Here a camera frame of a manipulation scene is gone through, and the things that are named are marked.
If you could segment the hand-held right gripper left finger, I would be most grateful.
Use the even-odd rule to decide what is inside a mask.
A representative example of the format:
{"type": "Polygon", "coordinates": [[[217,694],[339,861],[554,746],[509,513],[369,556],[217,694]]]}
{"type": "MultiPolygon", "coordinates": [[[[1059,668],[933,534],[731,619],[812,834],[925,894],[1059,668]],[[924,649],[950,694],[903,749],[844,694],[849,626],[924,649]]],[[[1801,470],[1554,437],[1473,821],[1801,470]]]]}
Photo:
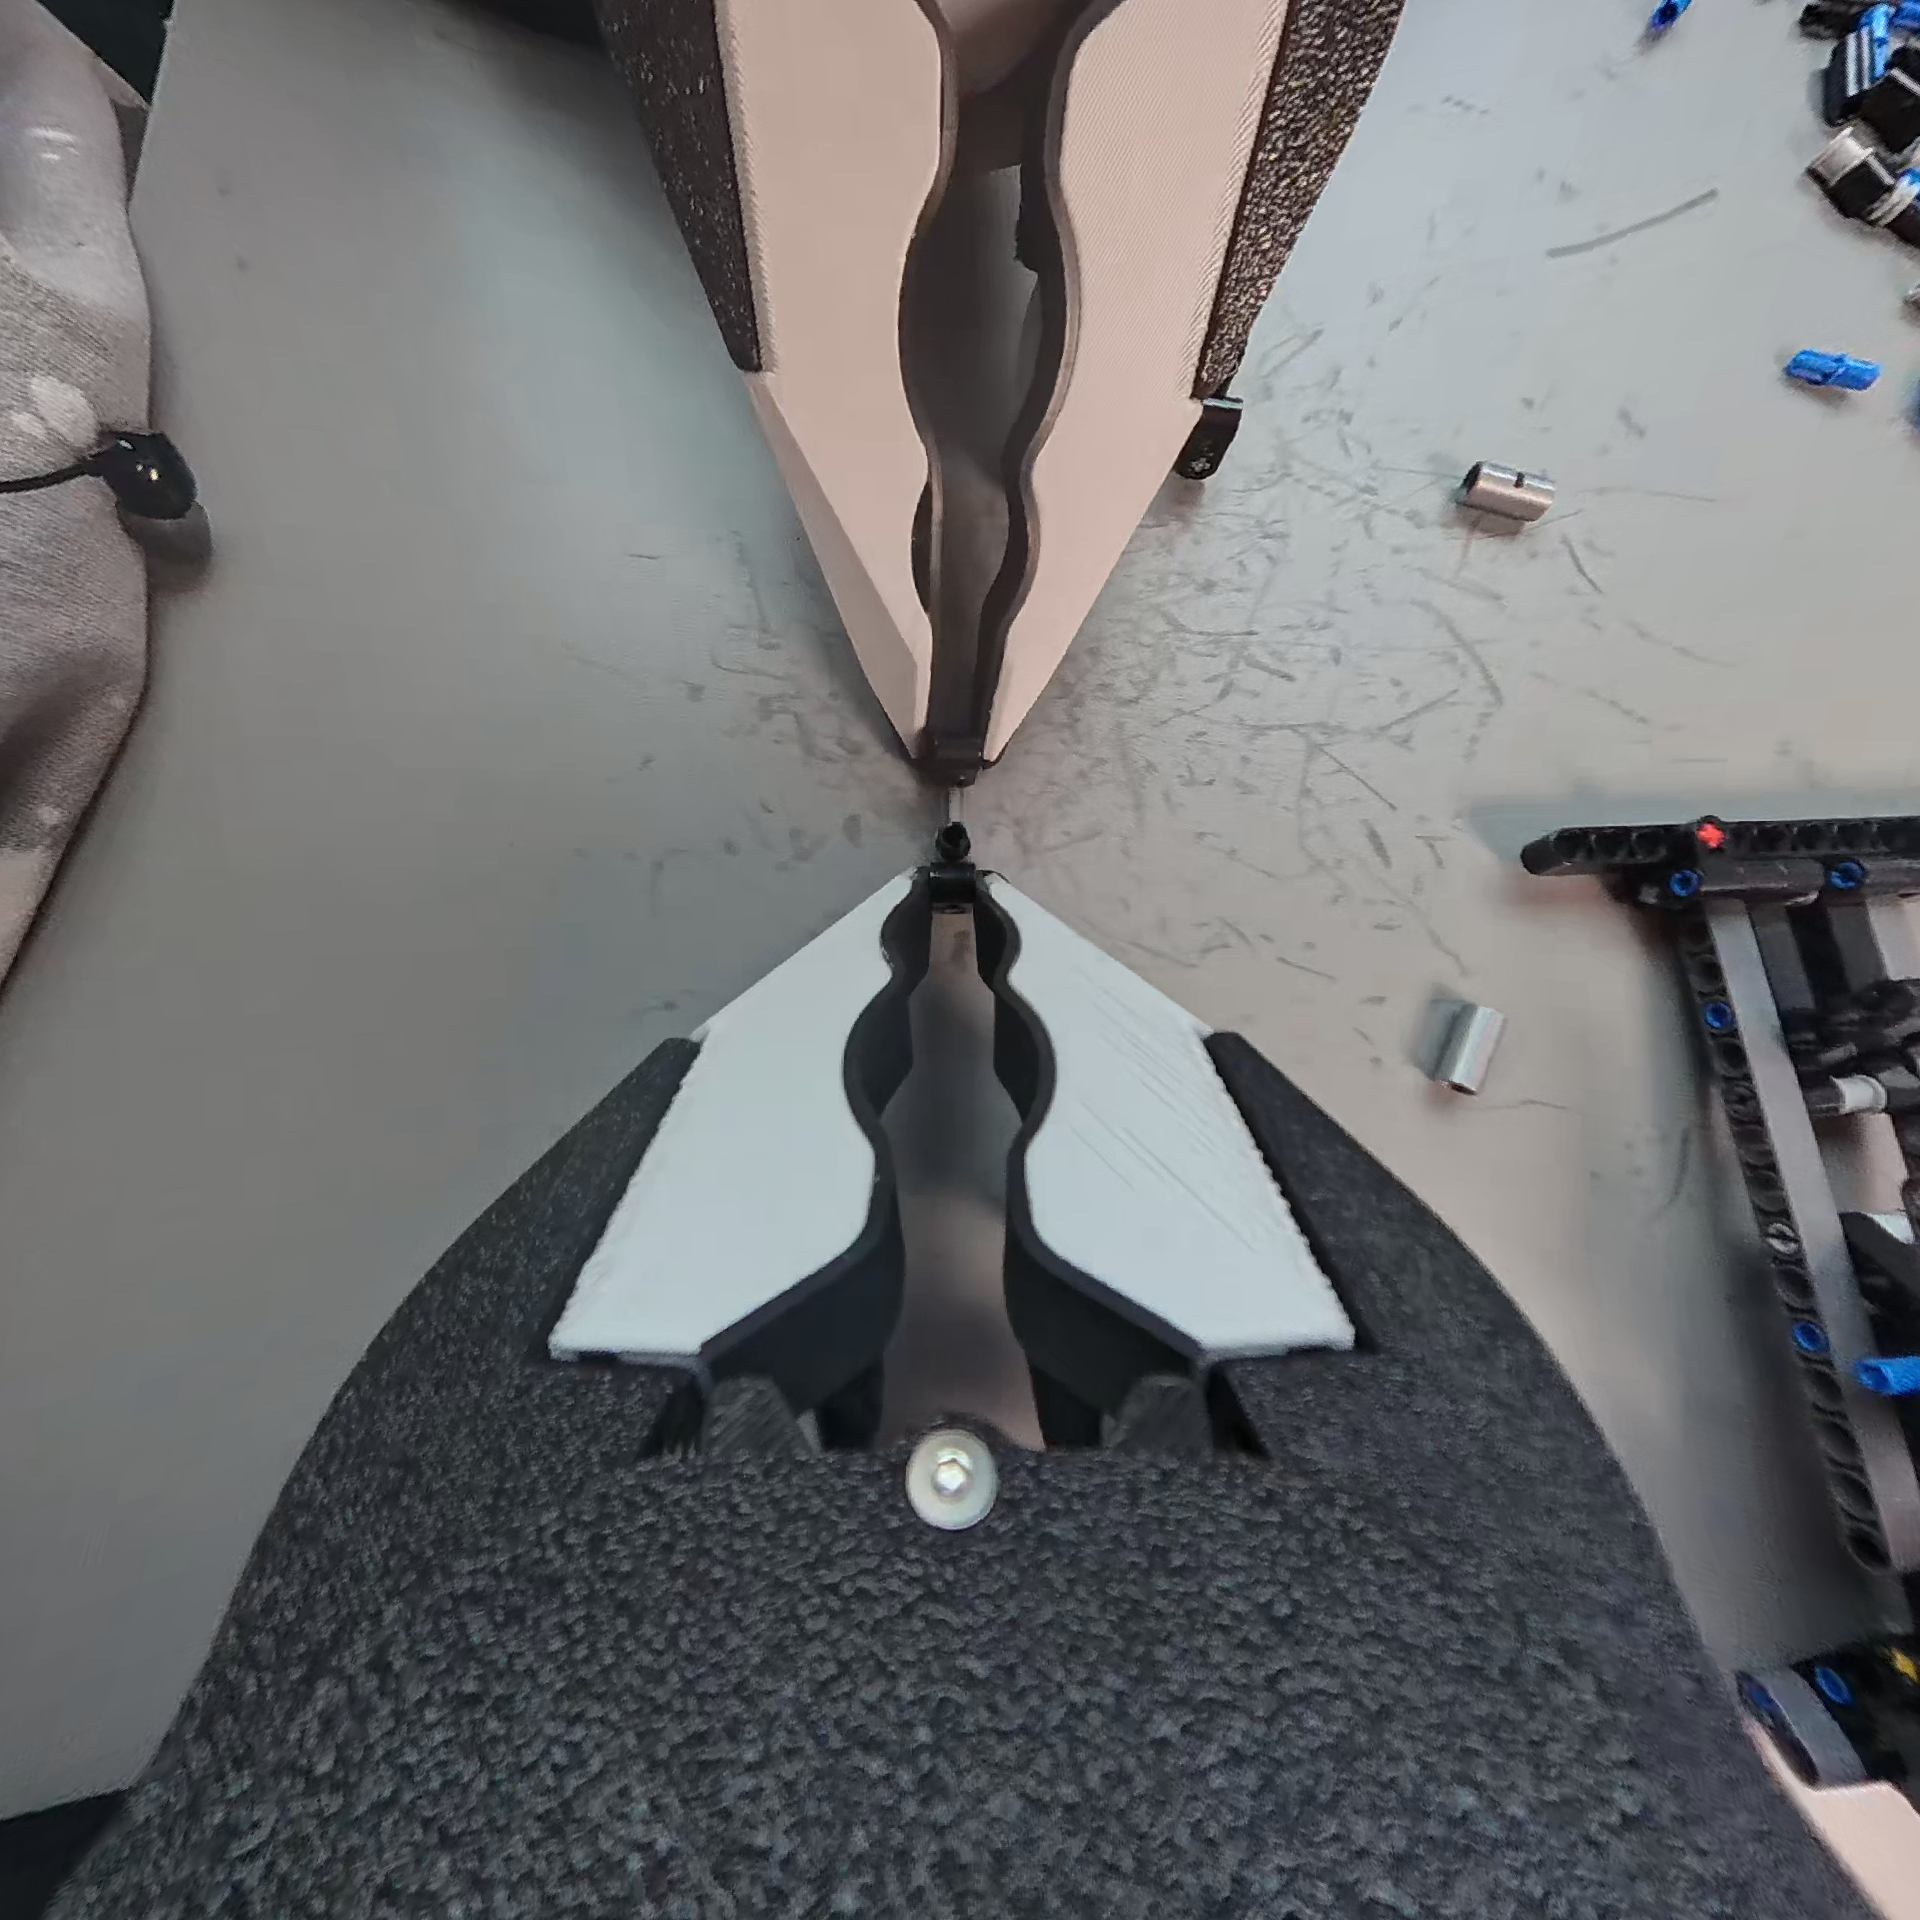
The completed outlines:
{"type": "Polygon", "coordinates": [[[908,872],[692,1033],[554,1360],[762,1378],[828,1450],[874,1448],[905,1292],[882,1115],[915,1060],[929,947],[929,878],[908,872]]]}

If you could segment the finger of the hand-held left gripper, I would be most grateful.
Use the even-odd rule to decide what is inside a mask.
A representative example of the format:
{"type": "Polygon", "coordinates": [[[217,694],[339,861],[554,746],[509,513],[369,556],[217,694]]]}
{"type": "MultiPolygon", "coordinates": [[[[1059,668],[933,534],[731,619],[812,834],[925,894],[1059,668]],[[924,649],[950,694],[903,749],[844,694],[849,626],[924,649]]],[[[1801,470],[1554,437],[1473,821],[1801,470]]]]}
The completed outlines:
{"type": "Polygon", "coordinates": [[[953,174],[934,5],[731,3],[721,56],[759,364],[747,389],[855,660],[924,752],[945,481],[905,298],[953,174]]]}
{"type": "Polygon", "coordinates": [[[979,755],[1013,742],[1162,492],[1291,5],[1082,5],[1046,77],[1038,349],[980,611],[979,755]]]}

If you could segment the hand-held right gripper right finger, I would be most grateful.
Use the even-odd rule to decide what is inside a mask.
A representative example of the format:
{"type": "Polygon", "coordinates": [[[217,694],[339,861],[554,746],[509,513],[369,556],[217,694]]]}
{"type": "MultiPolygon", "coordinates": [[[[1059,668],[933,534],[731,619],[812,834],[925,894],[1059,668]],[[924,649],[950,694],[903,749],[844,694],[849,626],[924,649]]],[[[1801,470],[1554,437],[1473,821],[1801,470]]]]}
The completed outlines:
{"type": "Polygon", "coordinates": [[[1001,1294],[1044,1450],[1252,1450],[1222,1371],[1357,1329],[1215,1062],[1215,1032],[1001,876],[975,881],[1018,1115],[1001,1294]]]}

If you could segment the grey black toy chassis model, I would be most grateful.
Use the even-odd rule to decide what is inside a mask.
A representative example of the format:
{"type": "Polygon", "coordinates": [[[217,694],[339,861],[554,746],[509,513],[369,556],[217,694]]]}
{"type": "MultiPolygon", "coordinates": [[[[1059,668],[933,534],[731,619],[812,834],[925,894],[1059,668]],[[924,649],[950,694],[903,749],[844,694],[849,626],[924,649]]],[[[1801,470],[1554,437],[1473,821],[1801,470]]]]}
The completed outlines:
{"type": "Polygon", "coordinates": [[[1663,921],[1718,1160],[1793,1393],[1817,1576],[1746,1717],[1798,1786],[1918,1789],[1918,825],[1817,814],[1569,825],[1526,873],[1663,921]]]}

